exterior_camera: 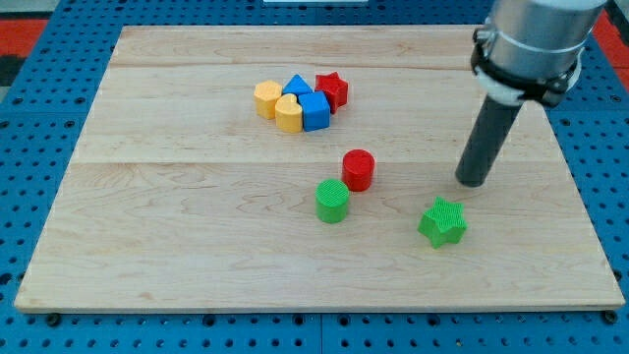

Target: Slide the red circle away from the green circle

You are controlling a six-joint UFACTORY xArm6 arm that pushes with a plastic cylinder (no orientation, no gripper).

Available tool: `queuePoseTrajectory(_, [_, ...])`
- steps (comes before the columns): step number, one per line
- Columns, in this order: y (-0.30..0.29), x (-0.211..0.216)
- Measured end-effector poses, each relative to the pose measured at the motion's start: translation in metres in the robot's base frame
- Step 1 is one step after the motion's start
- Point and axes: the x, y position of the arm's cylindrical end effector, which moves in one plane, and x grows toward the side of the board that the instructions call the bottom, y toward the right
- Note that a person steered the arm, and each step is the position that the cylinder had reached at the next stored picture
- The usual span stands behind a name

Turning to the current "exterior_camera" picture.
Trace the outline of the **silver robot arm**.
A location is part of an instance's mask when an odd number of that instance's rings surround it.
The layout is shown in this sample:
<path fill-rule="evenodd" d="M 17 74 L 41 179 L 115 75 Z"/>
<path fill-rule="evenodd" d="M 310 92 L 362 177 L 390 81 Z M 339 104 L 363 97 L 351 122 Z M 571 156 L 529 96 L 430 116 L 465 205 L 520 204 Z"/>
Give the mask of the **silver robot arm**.
<path fill-rule="evenodd" d="M 605 0 L 496 0 L 473 34 L 472 70 L 505 106 L 554 107 L 574 87 Z"/>

